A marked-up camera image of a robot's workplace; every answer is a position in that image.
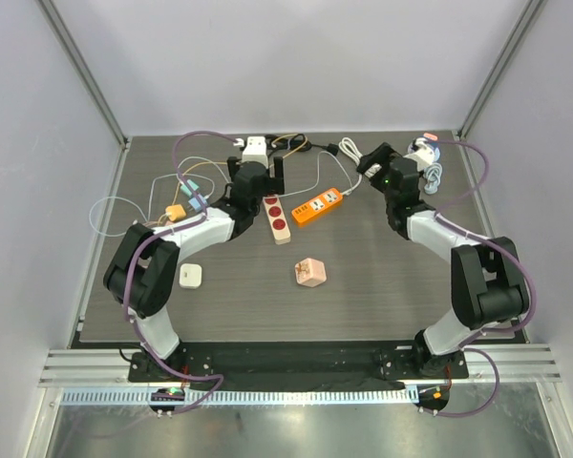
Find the orange power strip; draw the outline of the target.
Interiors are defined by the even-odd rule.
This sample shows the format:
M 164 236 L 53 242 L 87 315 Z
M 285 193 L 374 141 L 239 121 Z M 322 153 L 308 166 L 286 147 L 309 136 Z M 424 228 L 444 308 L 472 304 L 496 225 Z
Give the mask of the orange power strip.
M 293 209 L 291 211 L 292 219 L 299 227 L 304 227 L 339 207 L 343 199 L 344 196 L 340 191 L 336 188 L 329 188 L 324 193 Z

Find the beige red power strip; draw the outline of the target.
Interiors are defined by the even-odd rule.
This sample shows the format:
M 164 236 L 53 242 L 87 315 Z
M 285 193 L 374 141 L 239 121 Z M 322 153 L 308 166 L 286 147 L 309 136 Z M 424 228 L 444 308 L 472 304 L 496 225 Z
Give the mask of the beige red power strip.
M 263 205 L 275 243 L 277 245 L 289 243 L 291 234 L 279 198 L 277 196 L 264 197 Z

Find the teal charger plug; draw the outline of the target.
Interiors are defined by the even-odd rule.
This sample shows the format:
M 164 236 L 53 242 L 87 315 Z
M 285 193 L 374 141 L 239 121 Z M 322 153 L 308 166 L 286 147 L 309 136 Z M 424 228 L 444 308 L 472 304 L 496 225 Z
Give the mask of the teal charger plug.
M 182 183 L 180 185 L 180 190 L 191 198 L 193 194 L 199 190 L 199 186 L 194 181 L 188 179 L 185 184 Z

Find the light blue charger plug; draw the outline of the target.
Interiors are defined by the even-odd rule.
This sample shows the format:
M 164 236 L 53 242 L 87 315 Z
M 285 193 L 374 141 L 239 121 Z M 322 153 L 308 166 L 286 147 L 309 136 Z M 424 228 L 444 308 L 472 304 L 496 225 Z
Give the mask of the light blue charger plug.
M 207 197 L 204 195 L 194 195 L 188 200 L 188 204 L 196 213 L 202 213 L 208 207 Z

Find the yellow charger plug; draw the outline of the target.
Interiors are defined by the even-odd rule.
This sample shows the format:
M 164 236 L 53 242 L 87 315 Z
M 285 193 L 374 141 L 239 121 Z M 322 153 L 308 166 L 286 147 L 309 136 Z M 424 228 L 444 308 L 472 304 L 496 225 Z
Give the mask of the yellow charger plug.
M 179 222 L 186 218 L 186 211 L 180 204 L 173 204 L 165 208 L 165 216 L 171 222 Z

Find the pink cube socket adapter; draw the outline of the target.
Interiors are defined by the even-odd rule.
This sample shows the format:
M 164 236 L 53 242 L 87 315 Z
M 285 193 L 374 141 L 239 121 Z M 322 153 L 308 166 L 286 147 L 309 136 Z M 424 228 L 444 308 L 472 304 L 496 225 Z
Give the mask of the pink cube socket adapter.
M 306 258 L 294 266 L 295 280 L 301 286 L 316 287 L 327 281 L 325 264 L 313 258 Z

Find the white charger plug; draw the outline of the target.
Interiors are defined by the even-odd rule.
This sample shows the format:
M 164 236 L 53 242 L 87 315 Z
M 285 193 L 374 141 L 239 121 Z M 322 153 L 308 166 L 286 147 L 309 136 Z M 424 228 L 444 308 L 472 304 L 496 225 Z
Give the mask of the white charger plug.
M 202 285 L 202 267 L 195 263 L 183 263 L 179 270 L 179 286 L 197 289 Z

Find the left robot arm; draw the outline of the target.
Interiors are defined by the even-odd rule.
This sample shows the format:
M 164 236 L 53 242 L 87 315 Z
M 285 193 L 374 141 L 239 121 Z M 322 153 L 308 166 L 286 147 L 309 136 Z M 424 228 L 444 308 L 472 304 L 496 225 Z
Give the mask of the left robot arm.
M 104 274 L 104 287 L 122 305 L 151 358 L 150 369 L 165 382 L 184 376 L 181 340 L 167 310 L 179 263 L 243 234 L 259 215 L 263 199 L 285 191 L 280 157 L 273 159 L 273 172 L 260 162 L 235 157 L 227 165 L 231 182 L 218 200 L 171 226 L 152 230 L 131 225 Z

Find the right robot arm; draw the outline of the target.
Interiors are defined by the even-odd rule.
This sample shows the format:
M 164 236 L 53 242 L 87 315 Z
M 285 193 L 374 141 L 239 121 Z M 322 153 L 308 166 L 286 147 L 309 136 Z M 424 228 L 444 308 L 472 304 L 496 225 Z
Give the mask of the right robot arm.
M 401 155 L 383 143 L 361 156 L 357 165 L 358 174 L 383 194 L 394 232 L 450 265 L 451 307 L 414 337 L 412 366 L 421 378 L 440 377 L 464 345 L 533 310 L 533 288 L 515 243 L 470 232 L 421 197 L 419 181 L 436 166 L 440 144 L 428 135 L 420 136 Z

